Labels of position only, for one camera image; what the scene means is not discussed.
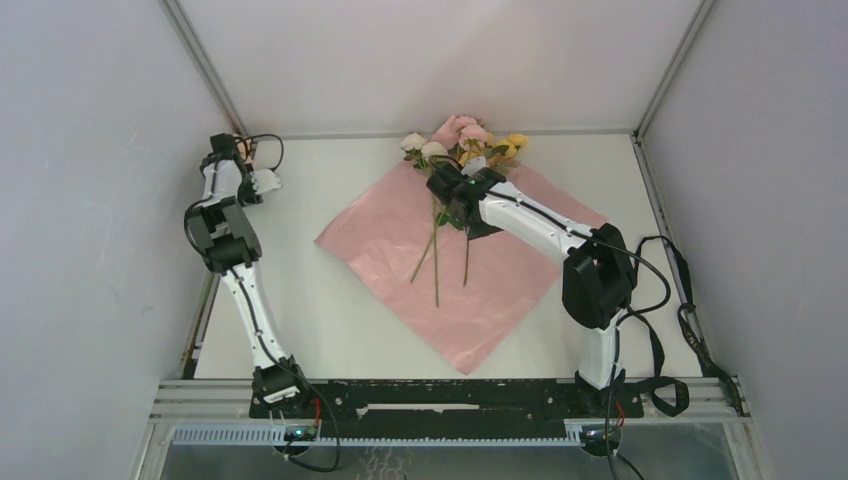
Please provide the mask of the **white fake flower stem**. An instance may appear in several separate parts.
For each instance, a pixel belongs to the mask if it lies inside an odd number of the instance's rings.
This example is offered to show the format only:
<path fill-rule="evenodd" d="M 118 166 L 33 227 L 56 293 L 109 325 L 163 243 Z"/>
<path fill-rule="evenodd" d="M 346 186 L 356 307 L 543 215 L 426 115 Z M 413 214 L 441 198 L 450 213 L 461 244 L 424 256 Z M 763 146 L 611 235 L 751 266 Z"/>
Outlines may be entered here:
<path fill-rule="evenodd" d="M 439 160 L 446 160 L 448 151 L 439 142 L 427 140 L 419 133 L 411 133 L 401 141 L 401 150 L 404 152 L 404 160 L 411 162 L 416 170 L 420 170 L 427 177 L 430 177 L 435 172 L 435 167 Z M 440 307 L 440 286 L 439 286 L 439 259 L 438 259 L 438 230 L 441 226 L 443 218 L 443 207 L 437 197 L 430 193 L 430 224 L 431 232 L 428 237 L 427 244 L 421 253 L 409 282 L 414 283 L 417 279 L 424 262 L 429 255 L 433 259 L 434 273 L 434 303 L 437 308 Z"/>

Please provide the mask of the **yellow fake flower stem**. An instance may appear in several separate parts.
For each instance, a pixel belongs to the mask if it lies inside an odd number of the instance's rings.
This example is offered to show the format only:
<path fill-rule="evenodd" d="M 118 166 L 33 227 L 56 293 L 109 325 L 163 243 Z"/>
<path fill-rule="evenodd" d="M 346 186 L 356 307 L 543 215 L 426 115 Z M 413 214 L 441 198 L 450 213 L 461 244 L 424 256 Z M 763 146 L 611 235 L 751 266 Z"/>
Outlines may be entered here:
<path fill-rule="evenodd" d="M 471 175 L 473 170 L 488 167 L 506 175 L 518 165 L 517 155 L 529 143 L 526 135 L 510 134 L 495 142 L 491 135 L 485 142 L 466 137 L 460 148 L 459 165 L 462 172 Z"/>

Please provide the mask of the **pink fake flower stem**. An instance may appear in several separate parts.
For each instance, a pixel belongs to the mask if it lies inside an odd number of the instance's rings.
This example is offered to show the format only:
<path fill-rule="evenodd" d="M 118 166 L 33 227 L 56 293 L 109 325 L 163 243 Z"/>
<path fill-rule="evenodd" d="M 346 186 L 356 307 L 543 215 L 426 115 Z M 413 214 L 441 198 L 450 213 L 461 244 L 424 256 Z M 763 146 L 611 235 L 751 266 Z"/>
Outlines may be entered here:
<path fill-rule="evenodd" d="M 452 115 L 436 130 L 435 133 L 433 133 L 431 137 L 427 138 L 424 135 L 423 136 L 427 140 L 441 143 L 448 151 L 447 159 L 439 160 L 437 165 L 447 163 L 460 171 L 462 169 L 459 165 L 459 156 L 461 155 L 460 148 L 465 147 L 462 145 L 465 138 L 474 137 L 479 139 L 481 142 L 485 142 L 489 135 L 493 137 L 493 135 L 486 130 L 485 126 L 477 118 L 469 115 Z M 443 220 L 443 224 L 441 224 L 440 228 L 445 225 L 451 226 Z"/>

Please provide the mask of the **pink wrapping paper sheet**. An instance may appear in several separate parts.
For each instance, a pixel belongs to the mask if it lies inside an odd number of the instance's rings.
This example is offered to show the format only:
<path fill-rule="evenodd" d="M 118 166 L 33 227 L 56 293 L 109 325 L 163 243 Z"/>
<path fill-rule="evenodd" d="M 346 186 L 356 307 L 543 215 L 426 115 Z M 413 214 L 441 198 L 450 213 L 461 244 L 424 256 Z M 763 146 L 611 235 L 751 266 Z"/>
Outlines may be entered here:
<path fill-rule="evenodd" d="M 605 221 L 530 167 L 518 163 L 506 176 L 559 214 L 591 227 Z M 409 282 L 431 232 L 430 207 L 425 175 L 404 161 L 338 214 L 315 242 L 344 261 L 452 367 L 470 374 L 537 306 L 561 265 L 510 233 L 468 242 L 445 225 L 438 232 L 437 308 L 432 255 Z"/>

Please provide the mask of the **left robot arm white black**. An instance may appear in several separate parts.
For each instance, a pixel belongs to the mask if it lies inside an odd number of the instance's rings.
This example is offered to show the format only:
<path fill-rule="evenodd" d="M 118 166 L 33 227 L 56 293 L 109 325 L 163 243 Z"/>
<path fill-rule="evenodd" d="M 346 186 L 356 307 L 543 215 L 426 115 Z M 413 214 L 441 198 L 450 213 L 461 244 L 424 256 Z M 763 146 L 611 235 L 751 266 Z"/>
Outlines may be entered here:
<path fill-rule="evenodd" d="M 301 416 L 310 409 L 313 392 L 273 325 L 261 284 L 262 248 L 244 212 L 243 197 L 263 192 L 257 173 L 227 154 L 209 155 L 200 171 L 203 193 L 183 215 L 186 239 L 236 303 L 251 351 L 257 401 Z"/>

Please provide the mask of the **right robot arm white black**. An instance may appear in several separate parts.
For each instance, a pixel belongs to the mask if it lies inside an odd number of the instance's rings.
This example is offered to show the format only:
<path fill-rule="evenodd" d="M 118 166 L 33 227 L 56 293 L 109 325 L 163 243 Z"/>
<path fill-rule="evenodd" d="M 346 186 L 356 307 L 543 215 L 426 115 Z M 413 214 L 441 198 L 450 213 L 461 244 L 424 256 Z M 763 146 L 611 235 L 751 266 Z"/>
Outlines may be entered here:
<path fill-rule="evenodd" d="M 589 415 L 605 415 L 618 400 L 613 383 L 622 370 L 619 323 L 637 285 L 621 232 L 609 223 L 593 228 L 555 212 L 481 157 L 463 171 L 436 165 L 427 187 L 468 238 L 505 231 L 561 265 L 562 304 L 582 328 L 579 406 Z"/>

